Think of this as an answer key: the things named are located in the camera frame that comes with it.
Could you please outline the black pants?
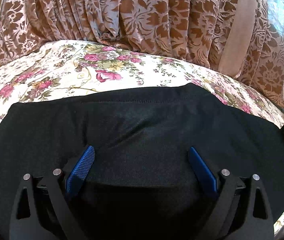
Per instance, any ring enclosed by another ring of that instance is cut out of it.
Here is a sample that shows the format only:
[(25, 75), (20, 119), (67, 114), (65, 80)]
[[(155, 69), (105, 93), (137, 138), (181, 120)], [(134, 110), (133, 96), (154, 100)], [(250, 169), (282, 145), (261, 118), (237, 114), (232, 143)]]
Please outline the black pants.
[(0, 239), (10, 239), (23, 176), (44, 176), (95, 150), (68, 205), (86, 239), (199, 239), (213, 200), (188, 161), (261, 178), (284, 211), (284, 125), (221, 103), (196, 85), (136, 88), (15, 103), (0, 123)]

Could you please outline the floral bed sheet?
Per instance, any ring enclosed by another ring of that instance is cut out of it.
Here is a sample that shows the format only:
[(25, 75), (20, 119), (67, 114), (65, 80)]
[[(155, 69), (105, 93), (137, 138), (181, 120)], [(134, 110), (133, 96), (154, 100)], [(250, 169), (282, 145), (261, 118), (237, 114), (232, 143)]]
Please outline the floral bed sheet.
[[(0, 67), (0, 123), (15, 103), (48, 102), (115, 90), (196, 85), (226, 106), (284, 125), (284, 114), (255, 89), (185, 61), (85, 41), (57, 41)], [(279, 230), (275, 220), (274, 238)]]

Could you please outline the brown floral curtain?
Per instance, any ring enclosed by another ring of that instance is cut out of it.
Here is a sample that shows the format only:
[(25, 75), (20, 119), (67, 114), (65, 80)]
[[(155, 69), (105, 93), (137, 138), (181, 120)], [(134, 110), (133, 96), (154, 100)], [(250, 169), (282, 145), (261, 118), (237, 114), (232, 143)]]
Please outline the brown floral curtain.
[(185, 60), (284, 108), (284, 0), (2, 0), (0, 64), (57, 40)]

